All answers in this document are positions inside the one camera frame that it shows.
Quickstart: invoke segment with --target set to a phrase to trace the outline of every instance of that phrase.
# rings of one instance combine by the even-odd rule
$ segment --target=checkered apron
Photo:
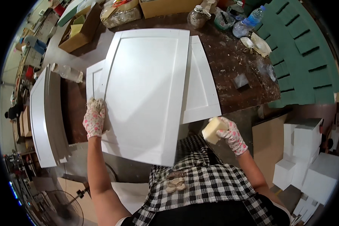
[[[258,225],[273,225],[273,217],[256,198],[256,192],[245,174],[237,167],[224,164],[201,136],[191,136],[177,143],[177,162],[172,168],[153,166],[149,194],[143,206],[133,214],[135,225],[148,225],[156,212],[181,206],[219,201],[243,201]],[[168,193],[167,178],[173,172],[184,172],[186,189]]]

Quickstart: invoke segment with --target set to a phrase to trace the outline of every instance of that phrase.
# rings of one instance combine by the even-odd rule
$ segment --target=work glove
[[[228,126],[228,130],[223,129],[217,130],[216,131],[217,136],[225,138],[226,143],[230,146],[232,151],[235,152],[236,156],[239,156],[242,153],[244,153],[247,150],[248,146],[242,139],[236,124],[225,117],[219,117],[219,119]]]
[[[87,102],[87,113],[84,115],[83,126],[87,131],[87,138],[101,137],[104,124],[105,108],[103,99],[94,99]]]

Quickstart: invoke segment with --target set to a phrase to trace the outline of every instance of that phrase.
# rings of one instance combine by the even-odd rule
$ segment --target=sanding sponge
[[[202,130],[203,138],[212,143],[216,144],[220,140],[220,137],[217,136],[216,131],[219,129],[228,130],[226,123],[221,121],[218,117],[214,117],[209,124]]]

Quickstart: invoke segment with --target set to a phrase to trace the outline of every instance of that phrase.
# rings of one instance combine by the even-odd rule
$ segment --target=workbench
[[[149,19],[142,18],[113,29],[106,29],[100,23],[94,40],[71,54],[58,48],[67,25],[58,27],[50,40],[43,64],[68,65],[86,73],[87,67],[105,59],[116,31],[142,28],[185,29],[190,30],[190,35],[198,35],[202,42],[214,78],[222,114],[280,99],[277,79],[268,58],[263,58],[257,53],[244,52],[243,44],[233,36],[231,30],[220,31],[215,27],[214,16],[198,31],[187,24],[187,15],[188,13],[178,13]],[[236,89],[231,79],[241,74],[245,74],[249,86]],[[86,142],[87,133],[82,125],[86,113],[85,83],[77,84],[62,79],[60,92],[68,143]]]

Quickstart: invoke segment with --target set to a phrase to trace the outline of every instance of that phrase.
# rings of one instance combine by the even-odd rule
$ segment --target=forearm
[[[92,194],[112,189],[103,158],[101,138],[96,136],[88,139],[88,181]]]
[[[237,160],[254,190],[267,186],[265,177],[253,160],[249,150],[237,156]]]

